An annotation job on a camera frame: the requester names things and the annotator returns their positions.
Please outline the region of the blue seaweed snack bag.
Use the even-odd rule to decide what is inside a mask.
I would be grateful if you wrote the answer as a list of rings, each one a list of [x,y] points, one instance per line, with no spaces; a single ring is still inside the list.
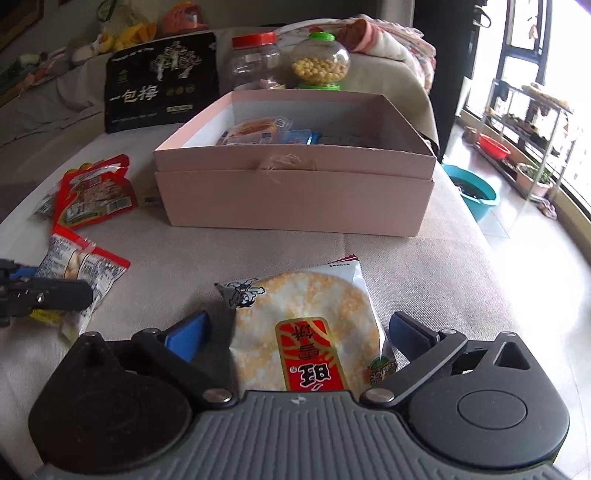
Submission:
[[[280,137],[280,144],[314,145],[321,138],[321,133],[310,129],[288,130]]]

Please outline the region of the black plum snack bag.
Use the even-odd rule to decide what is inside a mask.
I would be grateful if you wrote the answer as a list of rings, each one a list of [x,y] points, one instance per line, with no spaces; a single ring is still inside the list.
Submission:
[[[219,96],[211,31],[129,47],[106,63],[104,130],[185,123]]]

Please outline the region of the pink cardboard box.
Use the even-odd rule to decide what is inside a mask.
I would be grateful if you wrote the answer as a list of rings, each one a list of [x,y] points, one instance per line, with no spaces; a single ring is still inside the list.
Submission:
[[[223,145],[249,120],[283,117],[315,145]],[[414,237],[436,159],[384,96],[322,90],[226,94],[155,152],[169,222],[181,227]]]

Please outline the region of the red plastic basin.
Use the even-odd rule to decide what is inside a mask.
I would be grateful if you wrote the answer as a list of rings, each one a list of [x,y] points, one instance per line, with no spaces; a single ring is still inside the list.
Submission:
[[[484,153],[495,161],[503,161],[511,154],[511,151],[505,145],[486,134],[479,135],[478,145]]]

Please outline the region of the grey covered sofa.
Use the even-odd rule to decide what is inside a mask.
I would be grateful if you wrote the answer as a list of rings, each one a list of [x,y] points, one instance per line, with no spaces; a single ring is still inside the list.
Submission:
[[[228,46],[228,41],[221,32],[211,32],[216,37],[218,72],[219,54]],[[1,145],[63,129],[100,113],[104,115],[106,63],[113,54],[97,56],[2,106]]]

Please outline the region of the teal plastic basin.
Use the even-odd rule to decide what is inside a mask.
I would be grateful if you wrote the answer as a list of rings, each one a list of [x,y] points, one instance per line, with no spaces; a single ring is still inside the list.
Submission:
[[[477,222],[498,205],[499,196],[495,189],[477,174],[450,164],[444,164],[443,169]]]

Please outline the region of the red white snack bag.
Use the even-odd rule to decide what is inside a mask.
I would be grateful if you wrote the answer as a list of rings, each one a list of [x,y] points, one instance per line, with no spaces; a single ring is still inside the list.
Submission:
[[[126,175],[129,157],[119,154],[64,174],[56,193],[53,225],[71,230],[104,222],[138,206]]]

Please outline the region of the orange plastic toy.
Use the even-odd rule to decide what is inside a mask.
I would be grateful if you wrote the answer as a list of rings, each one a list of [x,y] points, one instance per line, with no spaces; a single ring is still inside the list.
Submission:
[[[193,1],[182,1],[176,4],[160,19],[162,36],[174,36],[207,29],[204,12]]]

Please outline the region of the rice cracker packet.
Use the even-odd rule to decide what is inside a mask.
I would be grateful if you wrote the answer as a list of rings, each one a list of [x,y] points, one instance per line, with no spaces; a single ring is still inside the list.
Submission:
[[[242,393],[360,396],[398,369],[355,255],[216,288],[235,314],[229,351]]]

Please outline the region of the yellow plush toy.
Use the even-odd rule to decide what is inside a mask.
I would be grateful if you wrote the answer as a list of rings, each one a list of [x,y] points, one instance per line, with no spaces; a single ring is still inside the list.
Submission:
[[[155,23],[138,23],[120,31],[114,40],[113,51],[118,52],[135,45],[148,43],[155,38],[157,25]]]

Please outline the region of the green yellow bag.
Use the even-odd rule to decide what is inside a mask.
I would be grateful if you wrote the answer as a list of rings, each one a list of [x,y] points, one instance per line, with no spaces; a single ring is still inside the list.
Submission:
[[[152,0],[105,0],[96,9],[101,28],[109,35],[136,24],[153,23],[158,18],[159,2]]]

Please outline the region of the metal plant shelf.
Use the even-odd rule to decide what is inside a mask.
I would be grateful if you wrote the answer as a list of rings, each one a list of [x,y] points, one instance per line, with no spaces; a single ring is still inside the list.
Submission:
[[[510,156],[495,161],[478,145],[486,134],[505,145]],[[474,148],[528,201],[553,201],[576,145],[574,112],[533,82],[521,87],[493,79]]]

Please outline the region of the white plush toy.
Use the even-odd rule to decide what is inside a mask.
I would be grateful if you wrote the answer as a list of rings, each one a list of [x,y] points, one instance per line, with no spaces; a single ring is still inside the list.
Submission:
[[[109,52],[113,44],[113,36],[108,33],[100,33],[95,41],[76,48],[72,53],[71,60],[73,63],[84,63],[97,55]]]

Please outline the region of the red clear snack packet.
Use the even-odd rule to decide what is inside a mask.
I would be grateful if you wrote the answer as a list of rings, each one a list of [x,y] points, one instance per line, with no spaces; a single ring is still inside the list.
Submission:
[[[53,227],[48,251],[35,276],[49,279],[83,280],[92,289],[93,301],[81,312],[35,309],[34,320],[58,326],[60,333],[73,343],[84,333],[104,297],[131,263],[79,236],[63,226]]]

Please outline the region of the green lid candy dispenser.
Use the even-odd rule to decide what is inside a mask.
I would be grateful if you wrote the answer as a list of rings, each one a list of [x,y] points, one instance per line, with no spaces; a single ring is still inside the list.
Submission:
[[[291,51],[300,89],[339,91],[349,73],[349,52],[328,32],[312,32]]]

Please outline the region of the red lid plastic jar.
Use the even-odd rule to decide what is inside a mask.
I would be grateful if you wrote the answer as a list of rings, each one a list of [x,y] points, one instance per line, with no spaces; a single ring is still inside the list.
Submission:
[[[232,90],[270,90],[284,87],[283,58],[273,31],[231,40],[229,80]]]

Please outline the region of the clear barcode packet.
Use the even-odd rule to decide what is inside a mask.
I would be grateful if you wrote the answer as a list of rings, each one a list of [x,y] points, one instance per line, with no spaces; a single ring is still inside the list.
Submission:
[[[51,190],[43,196],[32,214],[42,219],[51,220],[55,212],[57,191]]]

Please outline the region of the packaged round pastry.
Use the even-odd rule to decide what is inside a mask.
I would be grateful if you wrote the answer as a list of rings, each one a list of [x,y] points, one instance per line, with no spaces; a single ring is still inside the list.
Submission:
[[[276,144],[283,134],[290,130],[293,122],[284,116],[270,116],[245,120],[225,130],[217,145],[259,145]]]

